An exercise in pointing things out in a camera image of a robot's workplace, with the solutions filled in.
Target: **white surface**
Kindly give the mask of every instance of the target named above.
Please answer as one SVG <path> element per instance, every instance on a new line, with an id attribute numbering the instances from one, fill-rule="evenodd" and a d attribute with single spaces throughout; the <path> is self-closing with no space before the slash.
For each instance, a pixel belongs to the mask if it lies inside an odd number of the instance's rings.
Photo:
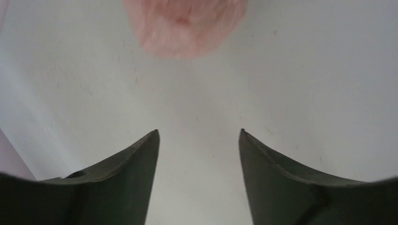
<path id="1" fill-rule="evenodd" d="M 33 174 L 0 129 L 0 172 L 35 180 Z"/>
<path id="2" fill-rule="evenodd" d="M 14 0 L 0 62 L 0 127 L 38 179 L 160 130 L 148 225 L 251 224 L 240 128 L 335 175 L 398 173 L 396 0 L 250 0 L 192 61 L 143 53 L 117 1 Z"/>

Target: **white wall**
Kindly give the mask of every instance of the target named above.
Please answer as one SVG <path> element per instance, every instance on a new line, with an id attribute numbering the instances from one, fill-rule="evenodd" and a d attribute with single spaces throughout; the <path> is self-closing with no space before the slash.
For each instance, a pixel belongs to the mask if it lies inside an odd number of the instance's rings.
<path id="1" fill-rule="evenodd" d="M 0 0 L 0 33 L 9 0 Z M 0 129 L 0 172 L 34 180 L 33 174 Z"/>
<path id="2" fill-rule="evenodd" d="M 249 225 L 240 128 L 308 166 L 397 175 L 398 3 L 250 0 L 214 54 L 143 53 L 117 1 L 16 0 L 0 38 L 0 127 L 38 179 L 152 129 L 148 225 Z"/>

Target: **pink object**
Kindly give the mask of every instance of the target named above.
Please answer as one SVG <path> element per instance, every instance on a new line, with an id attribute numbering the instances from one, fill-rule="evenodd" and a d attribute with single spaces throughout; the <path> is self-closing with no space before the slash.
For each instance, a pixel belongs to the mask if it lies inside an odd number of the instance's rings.
<path id="1" fill-rule="evenodd" d="M 165 58 L 217 48 L 245 15 L 245 0 L 123 0 L 142 47 Z"/>

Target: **blurry pink object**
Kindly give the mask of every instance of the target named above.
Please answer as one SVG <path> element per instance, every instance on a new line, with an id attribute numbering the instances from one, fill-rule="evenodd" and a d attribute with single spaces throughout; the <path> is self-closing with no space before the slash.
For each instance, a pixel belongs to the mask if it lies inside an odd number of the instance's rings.
<path id="1" fill-rule="evenodd" d="M 165 58 L 216 49 L 245 15 L 245 0 L 123 0 L 142 47 Z"/>

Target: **dark green object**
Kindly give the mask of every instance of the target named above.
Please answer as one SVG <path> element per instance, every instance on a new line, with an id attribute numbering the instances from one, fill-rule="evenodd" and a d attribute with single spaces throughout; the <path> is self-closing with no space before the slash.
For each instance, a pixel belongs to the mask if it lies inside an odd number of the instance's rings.
<path id="1" fill-rule="evenodd" d="M 398 179 L 365 183 L 300 164 L 241 131 L 254 225 L 397 225 Z"/>
<path id="2" fill-rule="evenodd" d="M 144 225 L 159 142 L 155 130 L 64 179 L 0 173 L 0 225 Z"/>

